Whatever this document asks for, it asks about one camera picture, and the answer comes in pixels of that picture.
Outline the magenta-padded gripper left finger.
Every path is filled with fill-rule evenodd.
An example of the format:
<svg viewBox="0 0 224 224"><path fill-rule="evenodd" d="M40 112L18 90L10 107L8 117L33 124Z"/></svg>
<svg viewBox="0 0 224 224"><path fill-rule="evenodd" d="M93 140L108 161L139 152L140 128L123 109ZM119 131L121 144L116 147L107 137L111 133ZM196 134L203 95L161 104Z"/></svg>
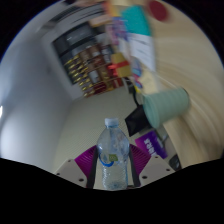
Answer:
<svg viewBox="0 0 224 224"><path fill-rule="evenodd" d="M80 187L93 188L96 177L98 153L95 146L87 149L75 159L67 159L55 175Z"/></svg>

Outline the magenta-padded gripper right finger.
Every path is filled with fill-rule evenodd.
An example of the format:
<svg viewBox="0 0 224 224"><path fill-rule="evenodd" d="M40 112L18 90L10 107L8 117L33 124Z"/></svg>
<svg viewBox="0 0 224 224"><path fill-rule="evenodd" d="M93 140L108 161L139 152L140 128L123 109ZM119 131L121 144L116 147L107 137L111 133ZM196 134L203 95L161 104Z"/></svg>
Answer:
<svg viewBox="0 0 224 224"><path fill-rule="evenodd" d="M174 170L159 155L150 156L134 145L130 145L129 158L135 187L146 186L174 173Z"/></svg>

